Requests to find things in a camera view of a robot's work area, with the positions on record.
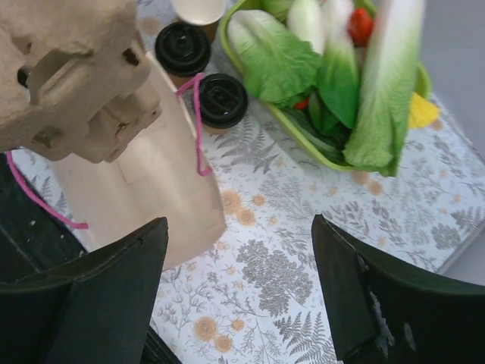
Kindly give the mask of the black plastic cup lid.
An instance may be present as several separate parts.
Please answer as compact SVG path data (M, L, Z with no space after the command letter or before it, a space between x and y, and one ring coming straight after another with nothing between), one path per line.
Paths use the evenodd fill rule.
M228 74L204 77L199 84L202 121L208 124L237 125L245 116L249 97L244 86Z

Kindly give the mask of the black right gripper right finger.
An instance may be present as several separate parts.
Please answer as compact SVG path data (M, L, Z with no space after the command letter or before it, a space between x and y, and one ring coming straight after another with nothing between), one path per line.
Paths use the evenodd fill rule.
M482 363L484 288L411 265L314 217L314 257L344 363Z

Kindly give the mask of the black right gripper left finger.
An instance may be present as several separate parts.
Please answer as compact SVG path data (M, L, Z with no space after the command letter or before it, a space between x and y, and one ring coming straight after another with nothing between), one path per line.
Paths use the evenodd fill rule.
M1 284L3 363L138 363L167 251L166 218Z

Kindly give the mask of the pink paper cake bag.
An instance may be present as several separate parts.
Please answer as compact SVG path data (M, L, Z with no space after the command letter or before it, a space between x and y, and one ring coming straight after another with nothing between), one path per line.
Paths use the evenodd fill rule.
M64 223L98 249L160 217L172 235L165 268L202 254L225 231L217 180L201 147L201 120L191 118L166 71L146 53L160 115L112 162L76 154L52 161L72 212Z

